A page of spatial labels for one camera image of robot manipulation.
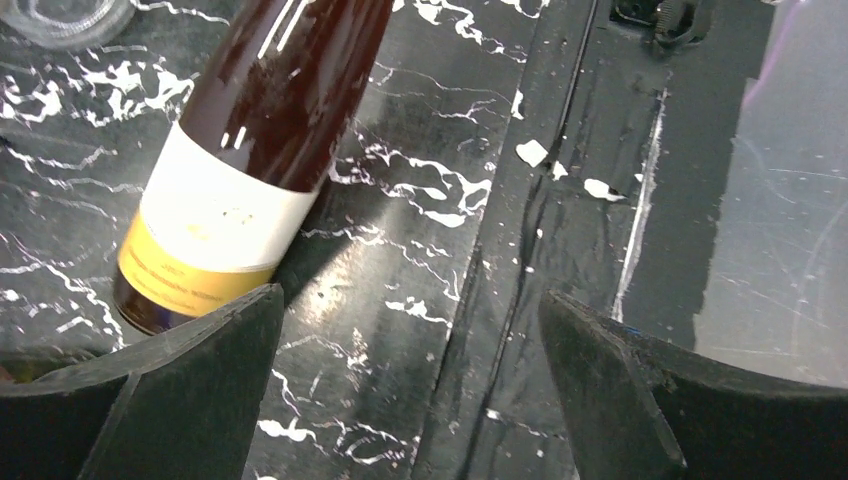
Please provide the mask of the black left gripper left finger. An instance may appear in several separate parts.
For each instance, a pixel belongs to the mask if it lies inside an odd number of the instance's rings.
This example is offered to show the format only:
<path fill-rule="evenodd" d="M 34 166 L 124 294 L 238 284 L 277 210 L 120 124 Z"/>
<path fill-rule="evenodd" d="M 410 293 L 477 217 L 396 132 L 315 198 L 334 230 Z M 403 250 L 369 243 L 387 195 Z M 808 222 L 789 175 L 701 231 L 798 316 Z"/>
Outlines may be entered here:
<path fill-rule="evenodd" d="M 1 355 L 5 479 L 238 479 L 284 319 L 264 285 L 113 353 Z"/>

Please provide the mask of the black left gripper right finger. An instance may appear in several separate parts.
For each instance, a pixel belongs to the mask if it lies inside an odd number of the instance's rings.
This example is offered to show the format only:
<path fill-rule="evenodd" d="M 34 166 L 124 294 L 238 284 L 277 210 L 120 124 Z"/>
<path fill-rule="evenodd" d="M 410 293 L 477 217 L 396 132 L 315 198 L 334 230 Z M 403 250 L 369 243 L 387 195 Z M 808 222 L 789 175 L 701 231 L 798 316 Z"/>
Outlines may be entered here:
<path fill-rule="evenodd" d="M 556 291 L 539 327 L 583 479 L 843 479 L 847 392 L 682 349 Z"/>

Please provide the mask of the dark bottle gold foil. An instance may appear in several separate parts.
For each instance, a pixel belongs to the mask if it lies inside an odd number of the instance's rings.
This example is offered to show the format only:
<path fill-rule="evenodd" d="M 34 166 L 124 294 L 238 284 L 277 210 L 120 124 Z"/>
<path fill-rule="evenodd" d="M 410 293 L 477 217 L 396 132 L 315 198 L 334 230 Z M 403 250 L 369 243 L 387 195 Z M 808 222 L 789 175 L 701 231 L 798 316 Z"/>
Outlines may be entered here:
<path fill-rule="evenodd" d="M 247 1 L 171 126 L 117 255 L 155 335 L 268 283 L 354 117 L 389 1 Z"/>

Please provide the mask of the clear bottle grey label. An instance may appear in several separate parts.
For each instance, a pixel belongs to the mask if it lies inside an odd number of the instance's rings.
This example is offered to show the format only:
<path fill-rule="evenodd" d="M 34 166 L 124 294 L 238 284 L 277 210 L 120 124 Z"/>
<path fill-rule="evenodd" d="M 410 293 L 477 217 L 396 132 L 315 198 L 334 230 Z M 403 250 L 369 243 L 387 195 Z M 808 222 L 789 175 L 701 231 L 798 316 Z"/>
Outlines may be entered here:
<path fill-rule="evenodd" d="M 129 24 L 129 0 L 5 0 L 1 22 L 50 50 L 81 50 L 107 44 Z"/>

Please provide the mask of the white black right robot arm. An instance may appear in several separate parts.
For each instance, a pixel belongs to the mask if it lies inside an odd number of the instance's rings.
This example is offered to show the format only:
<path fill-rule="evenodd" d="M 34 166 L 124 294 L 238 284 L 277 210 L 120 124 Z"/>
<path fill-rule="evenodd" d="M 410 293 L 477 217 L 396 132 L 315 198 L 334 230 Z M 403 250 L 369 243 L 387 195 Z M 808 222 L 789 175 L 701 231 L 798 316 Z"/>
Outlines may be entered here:
<path fill-rule="evenodd" d="M 710 0 L 616 0 L 610 18 L 645 27 L 657 45 L 672 49 L 703 41 L 715 6 Z"/>

